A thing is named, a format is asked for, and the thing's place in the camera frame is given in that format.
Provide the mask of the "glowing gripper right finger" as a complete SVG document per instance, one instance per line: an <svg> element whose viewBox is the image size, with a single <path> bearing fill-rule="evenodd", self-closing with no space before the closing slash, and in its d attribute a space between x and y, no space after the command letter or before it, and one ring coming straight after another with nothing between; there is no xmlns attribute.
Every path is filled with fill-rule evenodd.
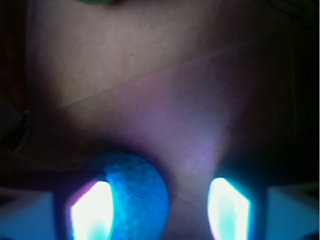
<svg viewBox="0 0 320 240"><path fill-rule="evenodd" d="M207 194L207 217L215 240L264 240L266 188L254 182L216 177Z"/></svg>

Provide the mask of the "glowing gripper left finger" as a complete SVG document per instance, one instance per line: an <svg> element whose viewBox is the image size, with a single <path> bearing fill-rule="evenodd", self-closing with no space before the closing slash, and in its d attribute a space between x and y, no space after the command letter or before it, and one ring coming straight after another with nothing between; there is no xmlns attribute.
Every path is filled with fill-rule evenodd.
<svg viewBox="0 0 320 240"><path fill-rule="evenodd" d="M112 188L102 179L76 182L54 194L58 240L109 240L113 221Z"/></svg>

